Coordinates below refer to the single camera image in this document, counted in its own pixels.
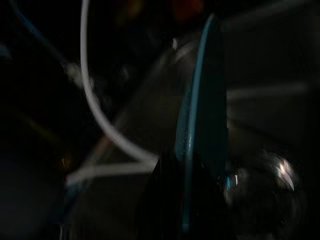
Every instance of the teal plastic part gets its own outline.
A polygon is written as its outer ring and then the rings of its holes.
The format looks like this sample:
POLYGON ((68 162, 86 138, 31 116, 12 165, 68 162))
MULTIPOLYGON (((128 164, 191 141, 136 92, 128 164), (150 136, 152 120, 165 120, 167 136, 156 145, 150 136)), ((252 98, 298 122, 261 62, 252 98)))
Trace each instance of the teal plastic part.
POLYGON ((193 81, 182 101, 176 132, 175 154, 184 166, 183 233, 190 229, 194 156, 218 181, 223 179, 227 149, 223 38, 211 15, 202 32, 193 81))

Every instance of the teal curved edge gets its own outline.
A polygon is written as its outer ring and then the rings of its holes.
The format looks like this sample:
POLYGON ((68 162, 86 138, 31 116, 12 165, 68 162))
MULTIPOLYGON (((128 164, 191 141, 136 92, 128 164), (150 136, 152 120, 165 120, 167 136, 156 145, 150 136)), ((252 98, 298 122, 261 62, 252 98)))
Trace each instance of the teal curved edge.
POLYGON ((182 107, 178 118, 176 133, 175 154, 179 162, 184 161, 184 196, 182 210, 182 232, 187 233, 190 228, 190 200, 191 200, 191 181, 193 169, 193 156, 196 137, 196 119, 199 99, 199 89, 202 74, 202 65, 206 50, 206 42, 210 26, 214 15, 207 19, 198 49, 197 62, 194 71, 192 88, 188 90, 182 101, 182 107))

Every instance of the wire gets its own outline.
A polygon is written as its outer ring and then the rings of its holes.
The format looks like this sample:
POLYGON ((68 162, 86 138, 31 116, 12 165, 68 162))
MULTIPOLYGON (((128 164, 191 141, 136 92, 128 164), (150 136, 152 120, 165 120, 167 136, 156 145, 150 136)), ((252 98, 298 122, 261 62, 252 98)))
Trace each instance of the wire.
POLYGON ((46 39, 41 32, 19 11, 18 5, 15 0, 9 0, 14 14, 23 22, 23 25, 49 50, 55 59, 65 68, 69 61, 64 55, 59 52, 53 44, 46 39))
POLYGON ((132 143, 120 132, 118 132, 101 111, 96 97, 93 93, 89 78, 87 56, 87 25, 89 2, 89 0, 82 1, 80 28, 80 63, 86 100, 95 117, 95 120, 103 130, 104 134, 127 155, 154 168, 159 157, 156 154, 142 149, 141 147, 132 143))
POLYGON ((153 169, 150 165, 137 162, 88 166, 70 173, 66 178, 66 187, 69 188, 85 180, 98 177, 148 174, 153 169))

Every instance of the black object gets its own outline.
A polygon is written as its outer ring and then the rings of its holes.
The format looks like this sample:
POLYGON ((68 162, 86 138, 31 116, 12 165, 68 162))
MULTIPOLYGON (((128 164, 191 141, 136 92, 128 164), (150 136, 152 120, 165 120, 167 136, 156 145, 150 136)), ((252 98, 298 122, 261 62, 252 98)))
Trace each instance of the black object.
POLYGON ((190 232, 182 234, 183 164, 172 152, 158 161, 138 207, 138 240, 236 239, 223 191, 195 157, 190 232))

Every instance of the white cable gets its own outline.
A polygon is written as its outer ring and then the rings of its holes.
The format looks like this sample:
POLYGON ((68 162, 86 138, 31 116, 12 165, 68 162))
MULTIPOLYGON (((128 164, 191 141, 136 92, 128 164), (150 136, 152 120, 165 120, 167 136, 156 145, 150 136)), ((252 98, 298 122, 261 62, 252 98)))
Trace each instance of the white cable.
POLYGON ((98 177, 148 174, 153 169, 150 165, 137 162, 88 166, 70 173, 66 178, 66 187, 69 188, 85 180, 98 177))
POLYGON ((89 0, 82 0, 81 9, 81 28, 80 28, 80 62, 82 81, 85 92, 85 97, 88 105, 95 117, 95 120, 103 130, 105 135, 123 152, 138 160, 147 164, 148 166, 154 167, 157 164, 158 156, 140 148, 135 145, 127 138, 125 138, 115 127, 108 121, 104 113, 101 111, 99 104, 95 98, 93 90, 90 84, 90 77, 88 71, 88 56, 87 56, 87 25, 88 25, 88 10, 89 0))

